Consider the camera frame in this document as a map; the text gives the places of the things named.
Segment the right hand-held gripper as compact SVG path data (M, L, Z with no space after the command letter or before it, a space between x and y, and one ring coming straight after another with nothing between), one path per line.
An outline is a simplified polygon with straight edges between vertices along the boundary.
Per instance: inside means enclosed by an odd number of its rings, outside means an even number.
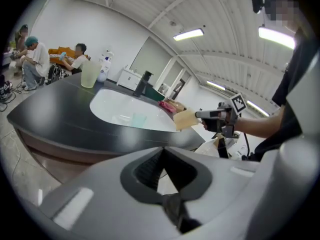
M216 110L199 110L195 117L201 119L209 132L220 133L226 138L238 138L235 124L238 117L247 108L241 93L218 103Z

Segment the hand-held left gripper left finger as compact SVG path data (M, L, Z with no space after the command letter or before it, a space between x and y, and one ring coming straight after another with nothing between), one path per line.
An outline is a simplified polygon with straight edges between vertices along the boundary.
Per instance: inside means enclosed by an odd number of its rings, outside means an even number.
M127 164L161 150L150 148L96 163L50 192L39 210L76 238L174 240L181 234L164 209L135 200L121 184Z

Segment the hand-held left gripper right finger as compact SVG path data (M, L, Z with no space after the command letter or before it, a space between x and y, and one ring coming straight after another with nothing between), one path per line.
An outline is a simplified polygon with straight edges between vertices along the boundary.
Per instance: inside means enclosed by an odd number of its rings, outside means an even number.
M165 212L176 226L174 240L235 240L245 224L228 209L255 173L256 162L240 162L165 147L164 168L177 193L167 198Z

